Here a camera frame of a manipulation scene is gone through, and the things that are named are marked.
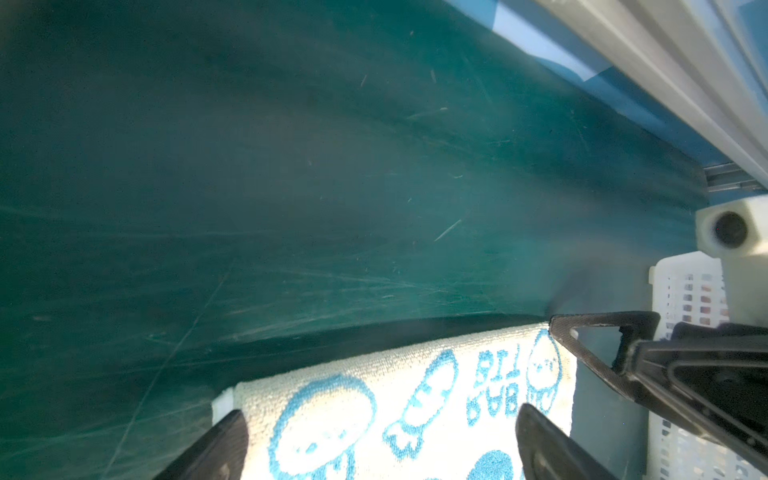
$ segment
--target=blue floor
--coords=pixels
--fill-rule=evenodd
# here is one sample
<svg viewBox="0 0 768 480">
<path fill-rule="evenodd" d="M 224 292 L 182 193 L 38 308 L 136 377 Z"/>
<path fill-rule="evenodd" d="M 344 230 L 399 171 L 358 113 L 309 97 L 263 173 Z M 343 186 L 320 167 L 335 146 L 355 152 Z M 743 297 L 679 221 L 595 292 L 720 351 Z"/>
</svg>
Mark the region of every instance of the blue floor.
<svg viewBox="0 0 768 480">
<path fill-rule="evenodd" d="M 29 5 L 0 43 L 0 477 L 150 478 L 265 339 L 649 309 L 695 249 L 700 167 L 443 2 Z M 580 367 L 572 436 L 620 478 L 646 420 Z"/>
</svg>

